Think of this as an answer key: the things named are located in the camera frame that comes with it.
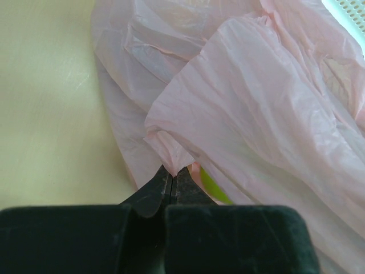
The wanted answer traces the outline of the green pear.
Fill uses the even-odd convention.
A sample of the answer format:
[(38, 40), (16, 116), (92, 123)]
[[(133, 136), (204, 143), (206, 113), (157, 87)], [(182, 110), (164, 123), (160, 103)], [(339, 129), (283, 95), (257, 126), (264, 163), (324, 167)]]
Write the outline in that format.
[(232, 201), (223, 192), (223, 190), (220, 189), (216, 182), (202, 167), (200, 167), (200, 180), (208, 195), (210, 195), (215, 201), (226, 205), (233, 204)]

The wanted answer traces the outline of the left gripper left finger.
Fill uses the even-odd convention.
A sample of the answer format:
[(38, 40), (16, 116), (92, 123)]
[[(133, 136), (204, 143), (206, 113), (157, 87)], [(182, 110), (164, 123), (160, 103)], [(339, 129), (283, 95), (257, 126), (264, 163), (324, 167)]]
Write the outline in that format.
[(160, 209), (170, 204), (172, 185), (172, 175), (161, 166), (150, 181), (120, 205), (131, 206), (141, 217), (154, 217)]

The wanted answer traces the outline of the pink plastic bag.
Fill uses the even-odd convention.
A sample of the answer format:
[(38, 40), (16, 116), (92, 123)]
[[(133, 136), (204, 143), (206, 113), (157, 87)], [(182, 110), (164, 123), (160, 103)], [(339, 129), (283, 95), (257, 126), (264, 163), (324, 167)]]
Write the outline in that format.
[(364, 272), (364, 57), (321, 1), (96, 1), (91, 32), (136, 186), (201, 167), (296, 209), (323, 273)]

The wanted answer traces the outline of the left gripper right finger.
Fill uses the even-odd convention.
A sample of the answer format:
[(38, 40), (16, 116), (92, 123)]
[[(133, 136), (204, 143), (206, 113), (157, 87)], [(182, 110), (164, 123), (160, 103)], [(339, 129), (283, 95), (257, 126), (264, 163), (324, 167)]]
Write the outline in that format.
[(172, 179), (170, 204), (216, 206), (205, 191), (192, 179), (187, 167), (183, 168)]

